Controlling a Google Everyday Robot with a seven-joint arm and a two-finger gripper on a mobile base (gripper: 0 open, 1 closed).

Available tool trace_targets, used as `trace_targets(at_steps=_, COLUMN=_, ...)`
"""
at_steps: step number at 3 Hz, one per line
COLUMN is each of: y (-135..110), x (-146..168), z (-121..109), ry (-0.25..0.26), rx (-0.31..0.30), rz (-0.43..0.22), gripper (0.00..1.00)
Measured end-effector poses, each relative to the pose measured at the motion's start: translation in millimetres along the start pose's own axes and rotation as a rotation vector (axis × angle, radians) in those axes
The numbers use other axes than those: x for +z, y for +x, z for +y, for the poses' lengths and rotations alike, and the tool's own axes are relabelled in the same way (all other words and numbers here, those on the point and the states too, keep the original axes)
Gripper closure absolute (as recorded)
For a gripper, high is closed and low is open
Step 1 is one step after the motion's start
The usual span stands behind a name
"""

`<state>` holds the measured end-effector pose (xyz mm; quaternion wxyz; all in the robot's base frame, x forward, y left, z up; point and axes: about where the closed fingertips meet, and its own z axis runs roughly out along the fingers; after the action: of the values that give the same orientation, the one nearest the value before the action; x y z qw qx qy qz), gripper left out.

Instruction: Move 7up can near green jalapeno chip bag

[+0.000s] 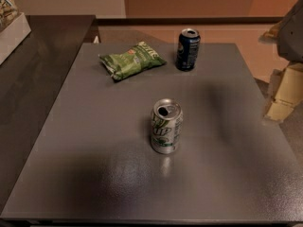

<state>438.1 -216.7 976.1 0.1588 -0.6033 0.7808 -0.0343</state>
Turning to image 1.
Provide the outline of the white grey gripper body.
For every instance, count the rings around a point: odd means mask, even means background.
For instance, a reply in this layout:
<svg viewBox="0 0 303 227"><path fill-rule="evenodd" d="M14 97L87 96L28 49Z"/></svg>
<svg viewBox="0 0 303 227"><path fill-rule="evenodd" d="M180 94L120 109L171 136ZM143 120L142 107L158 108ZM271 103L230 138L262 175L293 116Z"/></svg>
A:
<svg viewBox="0 0 303 227"><path fill-rule="evenodd" d="M303 0L297 0L282 19L276 45L280 57L303 62Z"/></svg>

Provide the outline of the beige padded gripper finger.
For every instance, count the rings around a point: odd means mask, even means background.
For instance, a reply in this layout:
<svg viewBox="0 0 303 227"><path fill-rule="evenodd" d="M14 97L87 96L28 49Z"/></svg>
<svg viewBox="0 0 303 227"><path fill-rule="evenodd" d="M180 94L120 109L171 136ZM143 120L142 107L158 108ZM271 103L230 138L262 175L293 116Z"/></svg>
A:
<svg viewBox="0 0 303 227"><path fill-rule="evenodd" d="M274 70L268 87L264 117L283 122L303 101L303 63L290 62L282 71Z"/></svg>

